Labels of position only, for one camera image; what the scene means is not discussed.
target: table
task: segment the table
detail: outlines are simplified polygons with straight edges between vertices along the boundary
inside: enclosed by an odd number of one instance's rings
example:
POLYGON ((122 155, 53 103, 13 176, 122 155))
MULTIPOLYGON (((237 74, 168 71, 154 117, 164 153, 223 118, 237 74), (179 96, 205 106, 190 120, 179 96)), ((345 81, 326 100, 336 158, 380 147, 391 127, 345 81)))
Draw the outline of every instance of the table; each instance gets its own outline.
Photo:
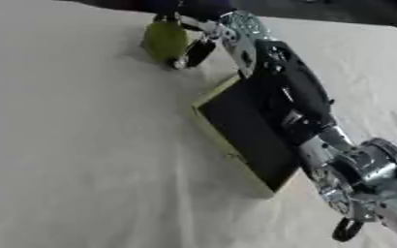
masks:
MULTIPOLYGON (((151 15, 0 0, 0 248, 397 247, 379 224, 347 244, 299 173, 271 200, 194 124, 234 72, 219 48, 171 72, 138 48, 151 15)), ((397 29, 264 18, 337 100, 353 140, 397 143, 397 29)))

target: white tablecloth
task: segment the white tablecloth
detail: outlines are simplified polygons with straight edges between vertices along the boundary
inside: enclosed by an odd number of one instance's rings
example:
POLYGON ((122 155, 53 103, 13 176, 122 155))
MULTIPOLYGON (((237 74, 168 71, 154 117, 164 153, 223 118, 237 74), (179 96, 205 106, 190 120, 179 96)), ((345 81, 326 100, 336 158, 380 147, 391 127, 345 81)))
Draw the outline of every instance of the white tablecloth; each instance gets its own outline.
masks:
MULTIPOLYGON (((234 65, 170 72, 138 48, 151 15, 0 0, 0 248, 397 247, 300 173, 272 200, 196 127, 189 104, 234 65)), ((353 140, 397 143, 397 29, 264 18, 337 100, 353 140)))

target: green ball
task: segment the green ball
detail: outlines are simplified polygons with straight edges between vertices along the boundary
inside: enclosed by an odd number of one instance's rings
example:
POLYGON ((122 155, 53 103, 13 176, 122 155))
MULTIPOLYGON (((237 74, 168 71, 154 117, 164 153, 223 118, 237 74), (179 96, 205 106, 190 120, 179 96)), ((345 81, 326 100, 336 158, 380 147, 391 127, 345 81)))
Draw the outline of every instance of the green ball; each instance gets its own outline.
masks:
POLYGON ((188 35, 177 22, 157 21, 147 27, 142 46, 156 62, 165 63, 185 52, 188 35))

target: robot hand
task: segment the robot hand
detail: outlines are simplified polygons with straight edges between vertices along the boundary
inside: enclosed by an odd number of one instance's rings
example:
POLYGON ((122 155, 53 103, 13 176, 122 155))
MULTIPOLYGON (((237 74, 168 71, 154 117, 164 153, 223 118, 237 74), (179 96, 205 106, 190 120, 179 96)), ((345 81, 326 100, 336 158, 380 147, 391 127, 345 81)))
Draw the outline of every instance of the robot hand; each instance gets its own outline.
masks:
POLYGON ((343 215, 336 240, 350 240, 368 222, 382 222, 397 232, 395 145, 384 139, 352 144, 315 75, 254 15, 183 5, 177 13, 185 28, 202 37, 169 65, 196 67, 221 41, 262 118, 290 145, 325 202, 343 215))

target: dark background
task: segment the dark background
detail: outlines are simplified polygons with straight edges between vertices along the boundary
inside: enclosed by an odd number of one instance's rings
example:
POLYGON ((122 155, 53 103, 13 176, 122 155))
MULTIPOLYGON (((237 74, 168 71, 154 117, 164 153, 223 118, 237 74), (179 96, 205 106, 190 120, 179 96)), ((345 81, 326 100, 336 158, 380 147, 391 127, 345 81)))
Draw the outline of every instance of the dark background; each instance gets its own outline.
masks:
MULTIPOLYGON (((69 0, 112 9, 147 9, 173 0, 69 0)), ((397 0, 187 0, 230 1, 234 7, 259 16, 393 25, 397 27, 397 0)))

